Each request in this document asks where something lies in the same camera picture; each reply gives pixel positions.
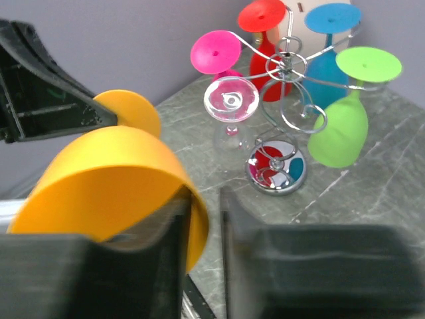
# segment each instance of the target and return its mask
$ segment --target metal rod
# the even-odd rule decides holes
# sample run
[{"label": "metal rod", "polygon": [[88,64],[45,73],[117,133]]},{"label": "metal rod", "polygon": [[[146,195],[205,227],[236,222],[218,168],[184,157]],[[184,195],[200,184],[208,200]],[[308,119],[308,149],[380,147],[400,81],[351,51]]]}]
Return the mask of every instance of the metal rod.
[{"label": "metal rod", "polygon": [[[286,10],[288,10],[288,13],[290,15],[290,21],[288,23],[288,31],[287,31],[286,34],[288,35],[288,37],[291,37],[292,36],[292,29],[294,28],[294,12],[292,12],[291,8],[289,8],[287,5],[285,7],[286,7]],[[290,49],[290,42],[291,42],[291,39],[288,39],[286,41],[286,44],[285,44],[285,51],[286,52],[288,52],[289,49]]]},{"label": "metal rod", "polygon": [[360,24],[361,23],[359,23],[356,27],[354,27],[353,32],[350,33],[349,35],[347,35],[344,39],[341,39],[340,41],[334,43],[333,45],[329,45],[328,47],[324,48],[323,50],[320,50],[319,52],[312,54],[305,59],[308,61],[308,60],[311,60],[313,58],[317,58],[318,56],[322,55],[323,53],[326,53],[327,51],[333,50],[334,48],[338,47],[339,45],[342,45],[344,42],[347,42],[349,39],[352,39],[353,37],[355,37],[356,35],[358,35],[360,33],[360,31],[361,31]]},{"label": "metal rod", "polygon": [[274,80],[274,79],[270,79],[261,89],[260,91],[260,101],[259,101],[259,107],[264,115],[264,117],[267,119],[267,121],[269,121],[269,123],[271,123],[271,125],[273,125],[275,128],[277,128],[279,131],[281,131],[283,134],[285,134],[292,146],[294,147],[292,152],[289,153],[286,156],[282,156],[281,158],[279,158],[280,161],[285,161],[288,160],[290,158],[292,158],[297,152],[298,152],[298,141],[289,133],[285,130],[285,128],[281,127],[277,121],[275,121],[275,119],[273,119],[273,117],[271,117],[269,115],[269,113],[267,113],[266,108],[264,107],[264,95],[265,93],[269,90],[269,88],[271,88],[273,85],[275,85],[276,83],[278,83],[278,81]]},{"label": "metal rod", "polygon": [[299,73],[295,70],[292,70],[292,73],[298,75],[301,78],[304,78],[306,80],[315,82],[315,83],[319,83],[319,84],[324,84],[324,85],[328,85],[328,86],[334,86],[336,88],[349,88],[350,90],[361,90],[361,91],[365,91],[365,92],[374,92],[374,91],[379,91],[382,90],[388,83],[382,83],[380,85],[377,86],[372,86],[370,88],[365,88],[364,86],[357,86],[357,85],[344,85],[344,84],[339,84],[339,83],[334,83],[334,82],[328,82],[328,81],[322,81],[322,80],[318,80],[316,78],[310,78],[309,76],[305,76],[302,73]]}]

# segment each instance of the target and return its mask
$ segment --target pink wine glass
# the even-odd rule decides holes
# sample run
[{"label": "pink wine glass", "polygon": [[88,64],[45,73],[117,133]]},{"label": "pink wine glass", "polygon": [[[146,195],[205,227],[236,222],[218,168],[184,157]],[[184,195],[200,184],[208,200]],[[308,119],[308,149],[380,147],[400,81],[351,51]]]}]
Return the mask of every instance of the pink wine glass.
[{"label": "pink wine glass", "polygon": [[212,81],[224,76],[243,76],[231,68],[242,52],[238,38],[225,30],[211,31],[193,45],[191,50],[192,65],[203,74],[215,74]]}]

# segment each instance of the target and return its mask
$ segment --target wine glass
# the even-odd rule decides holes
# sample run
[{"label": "wine glass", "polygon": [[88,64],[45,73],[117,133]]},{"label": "wine glass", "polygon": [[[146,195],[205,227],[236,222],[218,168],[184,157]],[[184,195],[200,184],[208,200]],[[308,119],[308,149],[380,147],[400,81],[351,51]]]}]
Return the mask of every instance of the wine glass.
[{"label": "wine glass", "polygon": [[[305,16],[305,24],[310,30],[326,34],[325,48],[332,45],[333,34],[352,29],[359,24],[360,20],[361,11],[354,5],[346,3],[321,5]],[[305,75],[317,80],[348,85],[349,77],[337,66],[336,56],[337,53],[333,49],[319,55],[309,64]],[[347,95],[347,90],[344,88],[327,86],[309,80],[304,80],[303,85],[313,100],[309,103],[314,103],[323,110]]]},{"label": "wine glass", "polygon": [[[353,47],[337,55],[338,67],[347,75],[363,82],[388,82],[402,71],[401,62],[392,54],[371,47]],[[327,126],[313,134],[308,142],[311,156],[323,165],[342,168],[354,164],[365,145],[368,132],[367,113],[360,99],[360,90],[332,103],[326,110]],[[315,128],[323,123],[320,116]]]},{"label": "wine glass", "polygon": [[[247,5],[238,16],[239,27],[247,32],[261,33],[262,42],[257,48],[266,56],[272,56],[276,53],[275,46],[269,41],[267,31],[275,28],[286,14],[286,6],[280,0],[254,1]],[[266,73],[267,59],[258,54],[254,54],[250,62],[250,75]],[[277,68],[276,63],[271,63],[270,70]],[[252,83],[260,91],[269,81],[268,76],[253,78]],[[292,84],[286,83],[285,96],[291,91]],[[280,100],[282,95],[282,83],[273,85],[264,95],[265,102],[275,102]]]},{"label": "wine glass", "polygon": [[199,38],[191,50],[192,65],[203,74],[215,74],[212,81],[224,76],[243,76],[232,70],[242,45],[230,31],[211,31]]},{"label": "wine glass", "polygon": [[243,169],[254,147],[254,134],[241,122],[253,115],[258,102],[256,87],[238,76],[219,78],[205,91],[207,112],[221,122],[214,131],[213,146],[225,171]]}]

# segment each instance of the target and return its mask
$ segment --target marble table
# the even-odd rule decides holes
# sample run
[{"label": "marble table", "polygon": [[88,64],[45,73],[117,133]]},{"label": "marble table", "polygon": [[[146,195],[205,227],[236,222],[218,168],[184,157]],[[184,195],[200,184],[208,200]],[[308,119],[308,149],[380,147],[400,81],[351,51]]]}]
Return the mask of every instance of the marble table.
[{"label": "marble table", "polygon": [[[249,58],[244,51],[236,65],[242,73],[248,71]],[[395,225],[405,230],[420,262],[425,260],[425,110],[389,90],[364,93],[370,128],[357,163],[345,169],[325,167],[309,156],[308,136],[294,134],[308,162],[308,177],[297,192],[270,197],[251,187],[243,163],[240,171],[220,170],[212,143],[217,123],[203,107],[210,83],[209,76],[200,77],[157,109],[163,121],[162,140],[179,156],[209,208],[209,241],[191,276],[219,318],[224,318],[224,288],[218,189],[226,184],[267,223]],[[297,94],[289,97],[297,99]],[[268,104],[267,109],[276,111],[277,104]],[[292,112],[290,119],[296,121],[296,114]],[[261,112],[248,125],[257,133],[271,128]]]}]

